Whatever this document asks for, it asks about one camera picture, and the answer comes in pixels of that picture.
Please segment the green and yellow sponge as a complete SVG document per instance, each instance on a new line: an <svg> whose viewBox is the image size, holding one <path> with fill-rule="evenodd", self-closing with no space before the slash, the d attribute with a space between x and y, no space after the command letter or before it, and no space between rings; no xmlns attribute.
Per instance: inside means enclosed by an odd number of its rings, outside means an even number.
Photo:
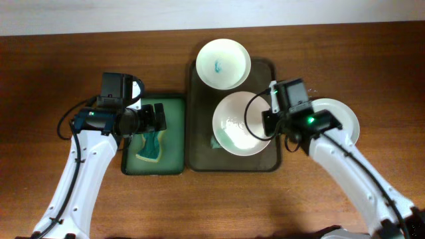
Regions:
<svg viewBox="0 0 425 239"><path fill-rule="evenodd" d="M141 135L142 148L135 154L137 159L150 163L158 163L163 152L162 138L163 131L153 131Z"/></svg>

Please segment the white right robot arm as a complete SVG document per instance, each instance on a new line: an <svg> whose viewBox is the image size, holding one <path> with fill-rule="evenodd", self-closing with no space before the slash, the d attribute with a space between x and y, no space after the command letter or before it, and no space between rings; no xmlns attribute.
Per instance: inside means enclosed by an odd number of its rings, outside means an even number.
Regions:
<svg viewBox="0 0 425 239"><path fill-rule="evenodd" d="M424 211L400 194L368 162L329 111L262 112L266 135L293 136L342 188L373 238L423 238Z"/></svg>

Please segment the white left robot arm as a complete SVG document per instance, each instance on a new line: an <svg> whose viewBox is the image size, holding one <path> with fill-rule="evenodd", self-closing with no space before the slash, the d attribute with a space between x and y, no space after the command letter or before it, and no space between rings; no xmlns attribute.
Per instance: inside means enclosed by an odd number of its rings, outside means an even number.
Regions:
<svg viewBox="0 0 425 239"><path fill-rule="evenodd" d="M106 169L123 138L166 129L163 104L84 107L70 121L71 147L54 196L32 238L89 238Z"/></svg>

